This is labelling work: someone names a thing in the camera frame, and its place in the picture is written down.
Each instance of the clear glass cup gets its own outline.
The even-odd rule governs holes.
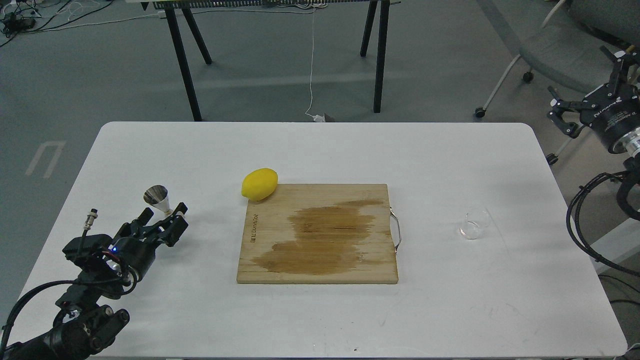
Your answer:
[[[484,208],[470,208],[465,215],[464,221],[460,224],[458,231],[469,240],[479,238],[485,227],[491,224],[491,216]]]

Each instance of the cutting board handle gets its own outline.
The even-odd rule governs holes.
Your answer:
[[[400,220],[398,220],[397,215],[394,213],[394,209],[389,206],[389,212],[391,214],[391,217],[394,218],[396,220],[396,224],[398,225],[398,244],[394,244],[394,248],[396,250],[396,254],[398,253],[398,247],[400,246],[400,243],[402,242],[402,232],[400,231]]]

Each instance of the wooden cutting board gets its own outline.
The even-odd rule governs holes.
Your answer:
[[[249,201],[239,284],[396,284],[385,184],[279,184]]]

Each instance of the black table leg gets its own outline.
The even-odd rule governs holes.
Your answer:
[[[196,39],[196,44],[198,44],[198,48],[202,53],[202,57],[204,58],[204,62],[207,65],[211,65],[211,56],[209,56],[209,51],[207,50],[207,46],[204,44],[204,40],[202,40],[202,35],[200,34],[200,29],[198,29],[198,25],[196,24],[196,20],[193,18],[193,14],[191,13],[191,9],[185,8],[182,9],[182,13],[184,14],[184,18],[187,19],[187,24],[189,24],[189,29],[191,29],[191,33],[193,34],[193,38]]]
[[[376,15],[376,8],[378,7],[378,0],[371,0],[369,2],[369,12],[367,12],[367,22],[364,26],[364,35],[362,36],[362,47],[360,47],[360,56],[367,56],[367,49],[369,48],[369,39],[371,38],[371,29],[373,28],[373,17]]]
[[[387,28],[389,24],[390,0],[382,0],[380,5],[380,34],[378,35],[378,64],[376,66],[376,90],[373,96],[373,112],[379,113],[382,104],[382,80],[385,75],[385,55],[387,53]]]
[[[191,79],[191,73],[189,72],[189,64],[187,63],[187,56],[184,54],[184,46],[182,45],[182,39],[180,37],[178,20],[175,18],[175,10],[166,9],[165,13],[166,13],[166,21],[169,24],[169,31],[171,31],[171,39],[173,40],[175,55],[178,57],[178,64],[180,65],[180,72],[182,73],[184,88],[185,90],[187,90],[187,97],[189,98],[189,105],[191,106],[191,113],[193,114],[193,120],[202,121],[200,108],[198,107],[198,99],[196,98],[196,90],[193,88],[193,80]]]

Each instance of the lemon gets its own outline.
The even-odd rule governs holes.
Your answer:
[[[278,186],[278,173],[270,168],[259,168],[247,175],[242,182],[242,196],[260,201],[271,195]]]

